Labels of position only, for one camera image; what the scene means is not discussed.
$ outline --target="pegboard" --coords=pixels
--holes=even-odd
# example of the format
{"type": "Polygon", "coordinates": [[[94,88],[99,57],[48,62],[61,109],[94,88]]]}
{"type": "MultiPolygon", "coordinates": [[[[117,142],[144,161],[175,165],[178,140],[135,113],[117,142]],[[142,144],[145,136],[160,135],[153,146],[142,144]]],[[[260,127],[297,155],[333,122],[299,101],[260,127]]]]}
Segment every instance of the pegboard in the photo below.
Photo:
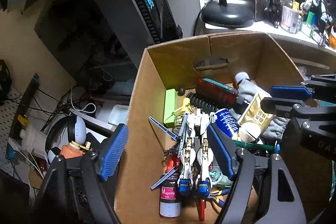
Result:
{"type": "MultiPolygon", "coordinates": [[[[20,93],[14,88],[11,88],[8,98],[15,98],[17,102],[21,101],[20,93]]],[[[18,104],[12,101],[4,101],[4,105],[0,106],[0,169],[10,175],[13,174],[13,167],[5,155],[9,131],[11,130],[17,107],[18,104]]]]}

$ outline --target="computer case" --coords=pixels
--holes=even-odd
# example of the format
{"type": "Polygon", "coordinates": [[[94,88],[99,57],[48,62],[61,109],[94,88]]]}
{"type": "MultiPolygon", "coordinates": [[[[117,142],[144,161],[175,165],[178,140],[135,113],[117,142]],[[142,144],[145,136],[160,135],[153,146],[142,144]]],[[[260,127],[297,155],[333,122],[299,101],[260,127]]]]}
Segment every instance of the computer case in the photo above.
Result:
{"type": "Polygon", "coordinates": [[[135,79],[145,47],[182,37],[167,0],[47,0],[35,32],[93,93],[135,79]]]}

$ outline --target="action figure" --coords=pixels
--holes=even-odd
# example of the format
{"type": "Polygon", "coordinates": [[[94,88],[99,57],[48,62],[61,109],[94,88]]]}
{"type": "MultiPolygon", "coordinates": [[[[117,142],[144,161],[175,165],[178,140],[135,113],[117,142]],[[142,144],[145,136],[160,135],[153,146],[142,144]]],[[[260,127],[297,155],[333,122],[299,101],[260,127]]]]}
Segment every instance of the action figure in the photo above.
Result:
{"type": "Polygon", "coordinates": [[[300,16],[303,17],[308,12],[314,13],[318,18],[318,27],[321,33],[324,33],[326,25],[332,22],[332,17],[327,14],[323,0],[306,0],[300,5],[300,16]]]}
{"type": "Polygon", "coordinates": [[[281,8],[280,0],[269,0],[269,6],[264,10],[266,18],[273,24],[274,28],[278,28],[280,25],[281,8]]]}

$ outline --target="green box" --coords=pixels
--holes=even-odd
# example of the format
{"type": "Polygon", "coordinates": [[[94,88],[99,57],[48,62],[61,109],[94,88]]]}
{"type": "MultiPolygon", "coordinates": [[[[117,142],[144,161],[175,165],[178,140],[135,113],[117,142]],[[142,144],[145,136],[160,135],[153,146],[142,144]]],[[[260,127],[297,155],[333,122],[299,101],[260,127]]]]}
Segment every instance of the green box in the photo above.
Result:
{"type": "Polygon", "coordinates": [[[165,110],[163,114],[163,122],[166,127],[173,127],[175,116],[172,115],[177,109],[177,91],[175,89],[166,90],[165,110]]]}
{"type": "Polygon", "coordinates": [[[314,29],[308,23],[304,22],[302,24],[301,32],[303,32],[307,37],[311,38],[313,36],[314,29]]]}

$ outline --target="desk lamp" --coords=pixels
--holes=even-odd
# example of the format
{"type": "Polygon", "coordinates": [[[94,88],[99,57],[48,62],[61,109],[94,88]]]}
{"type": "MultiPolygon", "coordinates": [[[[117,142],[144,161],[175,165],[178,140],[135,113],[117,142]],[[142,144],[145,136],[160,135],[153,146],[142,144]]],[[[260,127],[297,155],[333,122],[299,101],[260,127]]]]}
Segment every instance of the desk lamp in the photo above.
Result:
{"type": "Polygon", "coordinates": [[[244,28],[251,26],[254,15],[245,4],[227,3],[226,0],[213,0],[203,7],[202,20],[210,25],[226,28],[244,28]]]}

